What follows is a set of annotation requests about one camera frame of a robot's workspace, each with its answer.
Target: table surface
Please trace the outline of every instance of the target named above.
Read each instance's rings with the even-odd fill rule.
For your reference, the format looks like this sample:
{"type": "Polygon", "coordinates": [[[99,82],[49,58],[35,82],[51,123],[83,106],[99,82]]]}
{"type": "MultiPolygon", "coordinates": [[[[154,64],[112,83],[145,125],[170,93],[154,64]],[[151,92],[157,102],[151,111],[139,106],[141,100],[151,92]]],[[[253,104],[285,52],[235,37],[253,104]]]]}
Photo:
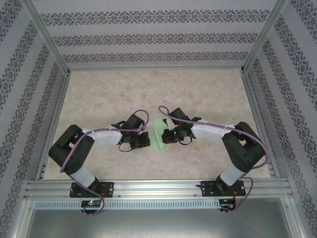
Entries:
{"type": "MultiPolygon", "coordinates": [[[[256,131],[238,69],[91,71],[72,73],[54,142],[72,124],[105,128],[127,120],[137,109],[149,112],[150,131],[154,118],[162,118],[159,105],[170,111],[180,107],[190,118],[220,124],[245,121],[256,131]]],[[[167,145],[164,153],[150,148],[123,153],[115,145],[100,147],[90,152],[85,165],[98,179],[212,179],[229,163],[222,143],[195,139],[188,146],[167,145]]],[[[59,169],[49,158],[44,179],[69,179],[59,169]]],[[[270,177],[267,166],[249,175],[270,177]]]]}

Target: metal panel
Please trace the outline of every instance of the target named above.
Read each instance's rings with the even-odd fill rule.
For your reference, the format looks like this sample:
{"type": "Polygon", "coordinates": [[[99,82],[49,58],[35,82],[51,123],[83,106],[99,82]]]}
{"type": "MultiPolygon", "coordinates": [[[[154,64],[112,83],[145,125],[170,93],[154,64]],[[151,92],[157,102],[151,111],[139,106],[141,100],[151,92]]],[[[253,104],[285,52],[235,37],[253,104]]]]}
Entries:
{"type": "Polygon", "coordinates": [[[287,219],[292,237],[307,238],[303,221],[299,215],[294,198],[281,198],[281,204],[287,219]]]}
{"type": "Polygon", "coordinates": [[[32,201],[32,200],[22,201],[22,204],[17,216],[17,221],[15,222],[13,231],[11,233],[11,238],[25,237],[30,226],[34,204],[35,204],[35,201],[32,201]]]}
{"type": "Polygon", "coordinates": [[[79,211],[39,211],[29,238],[289,238],[279,199],[250,199],[247,209],[223,215],[216,209],[107,210],[94,217],[79,211]]]}
{"type": "MultiPolygon", "coordinates": [[[[186,200],[110,200],[105,203],[105,210],[166,210],[166,209],[217,209],[218,199],[186,200]]],[[[35,210],[79,210],[81,201],[36,201],[35,210]]]]}

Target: wall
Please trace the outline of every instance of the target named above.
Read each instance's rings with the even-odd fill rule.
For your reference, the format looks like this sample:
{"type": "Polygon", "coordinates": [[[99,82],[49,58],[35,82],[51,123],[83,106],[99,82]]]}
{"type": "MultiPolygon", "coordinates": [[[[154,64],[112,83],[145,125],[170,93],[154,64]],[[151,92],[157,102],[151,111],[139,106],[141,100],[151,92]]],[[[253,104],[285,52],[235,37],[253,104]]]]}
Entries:
{"type": "Polygon", "coordinates": [[[35,0],[68,66],[242,66],[275,0],[35,0]]]}
{"type": "Polygon", "coordinates": [[[33,180],[63,74],[19,0],[0,0],[0,238],[33,180]]]}
{"type": "Polygon", "coordinates": [[[310,237],[317,237],[317,0],[287,3],[250,81],[283,177],[310,237]]]}

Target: black mounting plate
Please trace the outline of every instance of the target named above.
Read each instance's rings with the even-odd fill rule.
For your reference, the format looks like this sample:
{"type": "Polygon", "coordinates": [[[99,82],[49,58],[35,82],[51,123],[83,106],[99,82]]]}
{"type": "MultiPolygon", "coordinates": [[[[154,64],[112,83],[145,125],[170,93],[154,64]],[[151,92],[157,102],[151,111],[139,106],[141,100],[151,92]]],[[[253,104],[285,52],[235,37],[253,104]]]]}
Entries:
{"type": "Polygon", "coordinates": [[[236,192],[236,196],[246,195],[244,183],[241,180],[236,181],[233,184],[233,186],[228,187],[228,190],[225,192],[219,191],[219,189],[216,186],[216,180],[201,181],[199,187],[202,188],[203,197],[223,197],[223,196],[232,197],[234,194],[233,193],[234,190],[236,192]]]}
{"type": "MultiPolygon", "coordinates": [[[[99,182],[98,188],[95,191],[100,194],[102,197],[112,197],[113,195],[113,182],[99,182]]],[[[82,198],[82,197],[97,197],[96,195],[86,191],[75,182],[71,184],[69,197],[71,198],[82,198]]]]}

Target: green towel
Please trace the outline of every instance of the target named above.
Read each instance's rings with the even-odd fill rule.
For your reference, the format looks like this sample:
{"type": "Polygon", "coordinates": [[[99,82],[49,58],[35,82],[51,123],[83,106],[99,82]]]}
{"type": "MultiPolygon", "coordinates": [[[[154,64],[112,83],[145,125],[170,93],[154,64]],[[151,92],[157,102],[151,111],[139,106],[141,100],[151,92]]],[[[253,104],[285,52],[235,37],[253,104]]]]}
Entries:
{"type": "Polygon", "coordinates": [[[166,144],[162,141],[162,135],[165,129],[168,129],[168,126],[163,122],[162,118],[155,118],[153,129],[150,133],[150,149],[164,152],[166,144]]]}

